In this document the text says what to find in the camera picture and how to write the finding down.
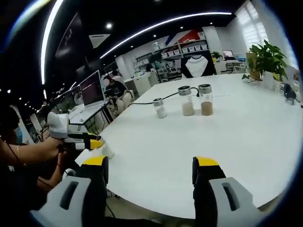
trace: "desk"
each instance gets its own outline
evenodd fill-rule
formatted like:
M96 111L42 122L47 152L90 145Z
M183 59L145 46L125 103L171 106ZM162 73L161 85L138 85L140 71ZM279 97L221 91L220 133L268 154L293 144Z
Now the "desk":
M143 208L180 218L195 218L192 158L216 160L259 207L279 195L296 169L301 145L300 105L289 105L243 74L183 79L153 86L136 102L150 102L182 85L212 85L213 116L184 117L179 96L164 100L167 117L153 105L132 105L102 133L115 156L109 161L107 188Z
M90 105L88 107L85 107L84 104L77 106L75 110L76 114L73 112L69 114L70 125L83 126L100 111L101 114L104 115L107 123L110 124L113 121L113 118L106 108L107 104L108 102L103 100L95 102L93 105Z
M139 77L126 79L124 80L124 83L130 83L131 81L134 82L135 89L137 90L139 96L143 95L152 86L159 83L155 72L146 72ZM130 90L134 89L131 85L126 86Z

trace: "jar lid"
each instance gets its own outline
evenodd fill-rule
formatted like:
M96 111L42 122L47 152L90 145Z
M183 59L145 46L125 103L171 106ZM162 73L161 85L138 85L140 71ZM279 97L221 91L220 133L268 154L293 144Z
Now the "jar lid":
M182 86L178 88L178 93L181 96L187 96L191 94L190 86Z
M208 94L212 92L212 86L210 84L201 84L198 86L200 94Z
M156 99L154 99L152 102L153 102L153 105L154 105L154 106L163 105L163 100L162 100L162 98L156 98Z

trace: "brown powder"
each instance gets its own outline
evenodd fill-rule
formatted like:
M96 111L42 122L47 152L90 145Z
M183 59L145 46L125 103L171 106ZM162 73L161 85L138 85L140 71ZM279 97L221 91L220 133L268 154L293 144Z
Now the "brown powder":
M210 116L213 114L213 103L211 102L203 102L201 104L201 110L203 116Z

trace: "window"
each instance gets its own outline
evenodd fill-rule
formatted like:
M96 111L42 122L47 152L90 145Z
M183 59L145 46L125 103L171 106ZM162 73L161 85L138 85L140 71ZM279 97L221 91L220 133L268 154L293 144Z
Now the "window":
M258 12L250 1L246 2L236 13L247 50L253 44L264 44L268 40L263 23L259 19Z

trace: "sample jar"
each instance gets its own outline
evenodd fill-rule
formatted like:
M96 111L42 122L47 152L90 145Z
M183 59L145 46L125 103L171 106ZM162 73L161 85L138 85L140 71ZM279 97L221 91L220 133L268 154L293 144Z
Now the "sample jar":
M182 86L178 88L178 93L181 98L182 112L184 116L194 115L193 97L191 95L190 86Z
M157 116L161 119L167 116L166 110L164 108L164 102L162 98L156 98L153 100L153 106L157 112Z
M201 112L203 116L213 115L213 93L210 84L201 84L198 86Z

